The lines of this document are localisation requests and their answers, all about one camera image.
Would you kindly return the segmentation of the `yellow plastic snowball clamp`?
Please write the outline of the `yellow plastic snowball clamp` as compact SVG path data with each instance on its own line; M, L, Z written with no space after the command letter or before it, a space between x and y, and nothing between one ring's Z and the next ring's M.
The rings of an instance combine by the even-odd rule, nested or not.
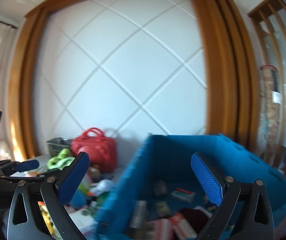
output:
M44 219L44 222L48 228L48 231L50 232L51 236L54 238L54 239L61 239L51 217L50 217L50 214L47 210L47 207L45 206L45 204L43 202L38 202L38 206L40 208L40 211L41 211L41 214L42 214L42 217Z

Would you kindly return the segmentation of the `green plush toy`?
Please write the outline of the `green plush toy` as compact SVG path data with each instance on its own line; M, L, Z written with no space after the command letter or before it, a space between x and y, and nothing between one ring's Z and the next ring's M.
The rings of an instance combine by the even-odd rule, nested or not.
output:
M66 166L69 166L74 161L74 159L75 158L72 156L71 150L69 150L68 148L65 148L61 150L61 152L59 152L57 156L52 157L48 161L47 167L49 170L53 170L53 169L62 170Z

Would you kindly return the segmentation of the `blue round plush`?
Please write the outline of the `blue round plush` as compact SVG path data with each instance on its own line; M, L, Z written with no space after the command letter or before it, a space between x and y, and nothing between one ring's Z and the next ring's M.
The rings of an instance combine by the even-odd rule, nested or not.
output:
M76 190L71 201L69 202L69 205L76 210L81 209L82 207L87 205L86 195L82 191Z

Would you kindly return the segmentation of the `dark small box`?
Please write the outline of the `dark small box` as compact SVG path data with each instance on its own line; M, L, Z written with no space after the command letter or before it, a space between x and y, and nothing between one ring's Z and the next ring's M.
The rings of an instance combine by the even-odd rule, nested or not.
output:
M55 157L61 152L61 150L65 148L70 148L71 142L72 142L71 139L59 137L59 138L50 139L46 143L47 143L50 155L52 157Z

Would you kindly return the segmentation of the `white paper box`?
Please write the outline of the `white paper box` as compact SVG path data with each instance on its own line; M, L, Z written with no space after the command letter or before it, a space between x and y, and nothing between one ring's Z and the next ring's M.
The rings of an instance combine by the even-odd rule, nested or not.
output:
M78 230L84 235L95 231L97 227L97 221L93 218L88 209L76 210L75 212L70 213L69 216Z

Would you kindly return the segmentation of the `red toy handbag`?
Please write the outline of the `red toy handbag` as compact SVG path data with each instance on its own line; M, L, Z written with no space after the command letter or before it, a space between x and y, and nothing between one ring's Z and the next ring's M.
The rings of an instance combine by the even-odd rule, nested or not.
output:
M118 166L118 153L114 138L107 137L99 128L91 127L72 139L74 156L81 152L88 154L90 164L97 165L101 173L112 173Z

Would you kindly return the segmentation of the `red green tissue pack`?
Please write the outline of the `red green tissue pack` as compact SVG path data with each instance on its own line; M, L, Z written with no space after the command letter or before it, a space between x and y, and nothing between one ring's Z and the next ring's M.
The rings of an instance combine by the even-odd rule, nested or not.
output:
M192 191L187 191L185 189L177 187L174 191L171 192L170 195L178 200L191 203L193 201L195 193Z

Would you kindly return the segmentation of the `red white medicine box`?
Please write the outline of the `red white medicine box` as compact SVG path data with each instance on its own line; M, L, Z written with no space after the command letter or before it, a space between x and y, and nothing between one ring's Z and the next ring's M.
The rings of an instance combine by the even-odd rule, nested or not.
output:
M146 223L145 233L142 239L171 240L174 232L169 219L151 220Z

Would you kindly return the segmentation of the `blue folding storage crate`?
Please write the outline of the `blue folding storage crate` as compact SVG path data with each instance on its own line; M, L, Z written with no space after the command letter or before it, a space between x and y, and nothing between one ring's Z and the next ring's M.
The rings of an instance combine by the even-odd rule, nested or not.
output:
M96 215L96 239L126 239L126 231L138 200L148 204L150 219L157 218L153 186L166 184L165 202L172 213L183 207L204 206L204 190L192 168L198 153L223 177L254 183L260 179L267 190L274 224L286 216L286 178L255 154L224 135L150 135L120 175L116 186ZM195 193L187 203L170 194L177 187Z

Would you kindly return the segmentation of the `grey roll in crate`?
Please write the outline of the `grey roll in crate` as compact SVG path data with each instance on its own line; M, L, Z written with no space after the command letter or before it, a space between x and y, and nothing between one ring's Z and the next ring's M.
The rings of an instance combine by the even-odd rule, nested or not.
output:
M167 187L163 180L156 181L154 183L153 190L156 197L162 197L167 194Z

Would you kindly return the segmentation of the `rolled patterned carpet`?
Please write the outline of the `rolled patterned carpet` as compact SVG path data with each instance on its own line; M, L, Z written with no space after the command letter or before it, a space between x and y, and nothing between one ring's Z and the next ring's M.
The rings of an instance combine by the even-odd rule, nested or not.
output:
M278 86L278 70L266 64L260 67L262 77L262 94L260 110L260 123L257 135L259 156L269 165L273 165L276 157L279 108L281 94Z

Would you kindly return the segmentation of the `wooden headboard frame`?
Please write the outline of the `wooden headboard frame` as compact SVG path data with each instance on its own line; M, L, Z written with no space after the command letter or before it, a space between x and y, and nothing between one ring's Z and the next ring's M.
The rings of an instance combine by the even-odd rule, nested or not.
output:
M250 151L259 76L234 0L45 0L25 15L10 68L18 161L91 127L127 165L149 134L224 134Z

